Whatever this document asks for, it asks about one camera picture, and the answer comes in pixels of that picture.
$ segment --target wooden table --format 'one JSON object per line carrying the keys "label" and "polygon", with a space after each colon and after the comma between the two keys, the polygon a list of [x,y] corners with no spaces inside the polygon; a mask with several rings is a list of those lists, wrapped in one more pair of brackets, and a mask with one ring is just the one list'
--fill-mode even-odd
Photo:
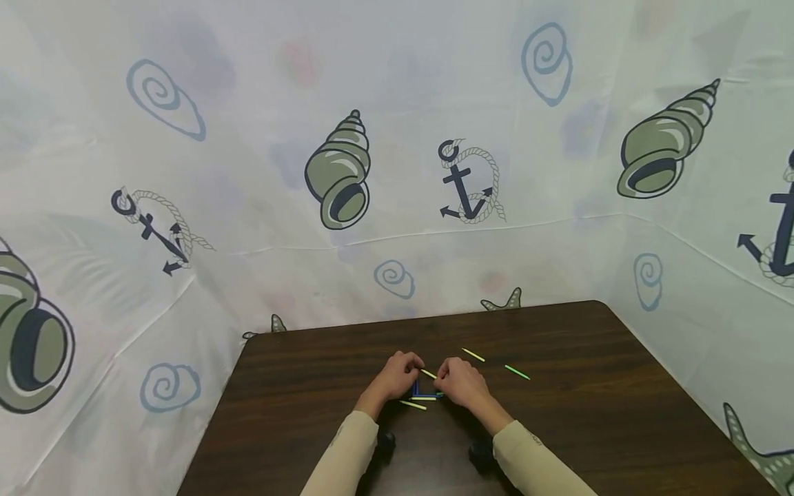
{"label": "wooden table", "polygon": [[[463,356],[461,347],[487,359],[476,367],[494,396],[599,496],[775,494],[598,302],[256,336],[179,494],[299,494],[387,357],[414,351],[435,369],[446,356]],[[422,381],[432,392],[430,379]],[[468,412],[446,400],[427,405],[426,412],[387,405],[379,423],[397,449],[358,494],[518,493],[499,472],[481,476],[468,461],[469,445],[483,435]]]}

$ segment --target green stick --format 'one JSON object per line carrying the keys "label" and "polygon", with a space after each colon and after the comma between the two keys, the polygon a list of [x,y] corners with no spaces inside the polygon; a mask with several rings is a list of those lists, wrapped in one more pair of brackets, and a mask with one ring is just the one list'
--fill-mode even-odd
{"label": "green stick", "polygon": [[508,371],[510,371],[510,372],[513,372],[514,374],[518,374],[518,375],[522,376],[524,379],[526,379],[526,380],[528,380],[528,381],[529,381],[529,380],[531,380],[531,379],[529,378],[529,376],[528,376],[528,375],[526,375],[526,374],[523,374],[523,373],[521,373],[521,372],[519,372],[519,371],[515,370],[515,369],[514,369],[513,367],[511,367],[510,365],[505,365],[504,367],[505,367],[505,368],[506,368]]}

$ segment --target anchor illustration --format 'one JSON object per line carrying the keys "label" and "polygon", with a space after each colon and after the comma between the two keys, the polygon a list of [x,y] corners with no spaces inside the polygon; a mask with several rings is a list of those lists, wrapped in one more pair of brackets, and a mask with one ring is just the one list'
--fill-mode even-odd
{"label": "anchor illustration", "polygon": [[[788,156],[788,166],[794,170],[794,151]],[[770,195],[769,202],[782,203],[784,205],[781,221],[777,225],[777,235],[775,236],[772,257],[769,261],[769,270],[780,277],[789,277],[794,275],[794,263],[786,263],[792,239],[792,230],[794,229],[794,183],[791,183],[788,193]],[[737,248],[743,246],[760,263],[762,254],[761,250],[753,242],[754,237],[754,234],[739,234]]]}
{"label": "anchor illustration", "polygon": [[[445,141],[444,143],[441,143],[441,145],[438,146],[438,157],[441,160],[443,160],[443,161],[445,161],[447,163],[450,163],[450,162],[453,162],[457,158],[457,155],[460,152],[460,149],[457,147],[457,145],[455,145],[452,148],[452,153],[450,155],[446,155],[444,153],[444,148],[447,148],[450,145],[454,145],[454,143],[455,142],[453,140],[447,140],[447,141]],[[471,173],[472,173],[472,169],[470,169],[468,167],[466,167],[465,169],[463,169],[461,171],[461,170],[459,170],[457,168],[457,165],[452,165],[449,168],[449,175],[443,179],[444,184],[455,183],[455,188],[457,189],[457,195],[461,199],[461,206],[463,208],[463,215],[464,215],[464,217],[466,217],[469,220],[477,217],[477,215],[480,214],[480,210],[483,208],[483,206],[485,205],[485,202],[486,202],[485,198],[481,198],[477,202],[477,205],[474,208],[472,208],[472,204],[468,200],[468,193],[466,192],[466,186],[463,184],[463,178],[465,176],[471,174]],[[490,197],[491,194],[493,194],[493,188],[492,187],[488,187],[488,188],[485,188],[483,190],[483,195],[485,197]],[[441,216],[442,217],[446,217],[447,215],[452,216],[452,217],[456,217],[456,218],[461,218],[460,213],[458,213],[458,212],[456,212],[454,210],[451,210],[449,208],[449,205],[447,205],[447,206],[445,206],[444,208],[441,209]]]}
{"label": "anchor illustration", "polygon": [[[135,215],[135,213],[137,212],[137,208],[135,206],[135,201],[128,194],[126,195],[126,200],[127,200],[127,203],[129,204],[129,207],[125,208],[124,206],[119,205],[118,201],[121,199],[122,195],[123,195],[123,193],[122,193],[121,190],[116,190],[113,193],[113,197],[111,197],[111,199],[110,199],[110,204],[112,205],[113,210],[116,210],[116,212],[120,213],[121,215],[123,215],[125,217],[127,217],[129,215]],[[138,214],[138,221],[141,224],[144,225],[144,231],[141,233],[141,237],[143,239],[148,240],[149,237],[151,237],[152,234],[154,234],[155,237],[158,240],[160,240],[160,243],[162,243],[163,246],[169,252],[171,252],[174,255],[176,255],[177,257],[179,257],[184,263],[187,263],[187,257],[185,256],[184,252],[182,251],[181,246],[179,246],[179,238],[178,237],[175,237],[175,243],[172,243],[171,240],[169,240],[167,237],[165,237],[162,234],[158,233],[157,229],[154,229],[154,226],[152,225],[152,221],[154,221],[154,217],[150,213],[147,213],[145,215],[142,214],[142,213],[139,213]],[[178,234],[180,234],[182,232],[182,228],[180,228],[179,224],[177,224],[177,223],[174,223],[174,225],[172,225],[169,230],[174,235],[178,235]],[[165,272],[166,274],[168,274],[171,277],[173,277],[173,272],[175,270],[177,270],[177,269],[180,269],[180,268],[182,268],[182,265],[179,262],[173,262],[173,263],[166,262],[165,266],[163,267],[163,272]]]}
{"label": "anchor illustration", "polygon": [[[154,216],[150,213],[143,213],[140,211],[138,202],[141,199],[158,202],[171,212],[176,222],[168,228],[170,236],[166,237],[157,232],[153,224]],[[191,233],[183,215],[176,206],[157,193],[137,190],[133,194],[127,194],[127,190],[121,188],[120,190],[116,190],[113,196],[111,196],[110,205],[113,207],[113,210],[123,215],[130,224],[137,224],[140,222],[144,225],[144,230],[141,233],[143,239],[148,240],[153,234],[155,238],[160,240],[160,243],[174,255],[174,260],[166,262],[163,266],[163,272],[171,277],[173,276],[173,272],[180,268],[191,268],[189,259],[193,252],[193,243],[207,250],[215,249],[211,244],[207,243],[204,238]]]}

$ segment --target person's left hand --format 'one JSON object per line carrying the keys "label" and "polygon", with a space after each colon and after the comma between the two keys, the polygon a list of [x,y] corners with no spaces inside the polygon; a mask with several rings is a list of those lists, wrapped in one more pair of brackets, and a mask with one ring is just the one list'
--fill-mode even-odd
{"label": "person's left hand", "polygon": [[424,367],[416,353],[396,352],[361,394],[354,409],[376,420],[384,403],[405,394],[419,377],[419,369]]}

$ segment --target stick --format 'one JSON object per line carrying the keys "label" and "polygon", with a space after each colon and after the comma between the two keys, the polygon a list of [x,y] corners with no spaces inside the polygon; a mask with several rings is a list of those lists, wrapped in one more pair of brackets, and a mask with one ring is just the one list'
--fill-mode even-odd
{"label": "stick", "polygon": [[485,361],[485,358],[483,358],[482,356],[477,355],[475,352],[470,352],[466,348],[461,348],[461,350],[467,352],[469,355],[471,355],[474,358],[478,359],[480,362],[484,362]]}
{"label": "stick", "polygon": [[403,400],[399,400],[399,402],[400,402],[400,403],[403,403],[404,405],[413,406],[414,408],[419,408],[419,409],[427,409],[427,407],[426,407],[426,406],[424,406],[424,405],[417,405],[416,403],[405,402],[405,401],[403,401]]}
{"label": "stick", "polygon": [[519,371],[515,370],[515,369],[514,369],[513,367],[511,367],[510,365],[505,365],[504,367],[505,367],[505,368],[506,368],[508,371],[510,371],[510,372],[513,372],[514,374],[518,374],[518,375],[522,376],[524,379],[526,379],[526,380],[528,380],[528,381],[529,381],[529,380],[531,380],[531,379],[529,378],[529,376],[528,376],[528,375],[526,375],[526,374],[523,374],[522,372],[519,372]]}

